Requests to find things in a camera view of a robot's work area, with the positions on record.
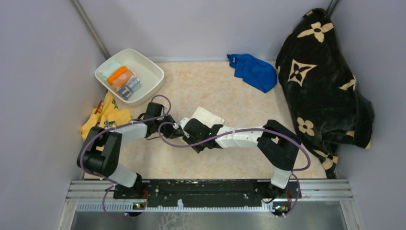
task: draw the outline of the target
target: white wall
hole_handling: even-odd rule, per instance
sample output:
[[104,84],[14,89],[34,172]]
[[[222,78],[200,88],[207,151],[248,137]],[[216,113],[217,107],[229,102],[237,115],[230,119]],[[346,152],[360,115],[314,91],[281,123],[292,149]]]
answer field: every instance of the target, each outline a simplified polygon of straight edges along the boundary
[[103,61],[68,0],[0,3],[0,229],[55,229]]
[[330,0],[81,0],[111,54],[133,48],[153,61],[275,60],[307,11]]
[[406,228],[405,11],[404,0],[344,0],[333,15],[357,89],[375,109],[371,149],[338,153],[367,230]]

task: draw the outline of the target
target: blue towel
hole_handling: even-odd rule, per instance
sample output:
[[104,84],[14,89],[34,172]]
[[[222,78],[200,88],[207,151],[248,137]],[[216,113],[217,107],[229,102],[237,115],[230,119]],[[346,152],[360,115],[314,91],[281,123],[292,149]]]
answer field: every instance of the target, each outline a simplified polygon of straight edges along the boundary
[[230,66],[235,68],[234,76],[261,90],[268,92],[277,81],[275,68],[250,54],[227,54]]

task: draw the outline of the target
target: yellow cloth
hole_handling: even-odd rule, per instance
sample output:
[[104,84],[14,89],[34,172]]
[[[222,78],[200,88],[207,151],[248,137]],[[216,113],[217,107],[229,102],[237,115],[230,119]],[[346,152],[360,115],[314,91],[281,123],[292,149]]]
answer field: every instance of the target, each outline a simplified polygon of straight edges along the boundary
[[90,129],[98,123],[99,127],[109,128],[124,125],[131,120],[130,110],[128,108],[119,110],[113,95],[107,92],[104,101],[99,102],[97,108],[92,110],[89,120],[80,128],[80,134],[82,135],[83,141],[85,141]]

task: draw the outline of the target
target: black blanket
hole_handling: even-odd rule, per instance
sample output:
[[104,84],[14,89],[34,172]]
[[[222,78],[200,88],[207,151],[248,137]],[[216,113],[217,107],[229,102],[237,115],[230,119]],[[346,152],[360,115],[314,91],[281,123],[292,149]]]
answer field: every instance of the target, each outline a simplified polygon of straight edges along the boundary
[[303,16],[283,44],[276,67],[297,135],[320,159],[327,177],[335,178],[338,144],[368,149],[374,112],[355,90],[357,80],[325,10]]

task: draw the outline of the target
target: gray floor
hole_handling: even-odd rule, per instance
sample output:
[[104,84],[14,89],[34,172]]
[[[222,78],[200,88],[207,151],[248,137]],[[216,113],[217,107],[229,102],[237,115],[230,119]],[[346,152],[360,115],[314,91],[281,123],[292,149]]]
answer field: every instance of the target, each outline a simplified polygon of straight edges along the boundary
[[77,212],[72,230],[345,230],[339,202],[301,202],[286,219],[268,213],[143,213],[115,220]]

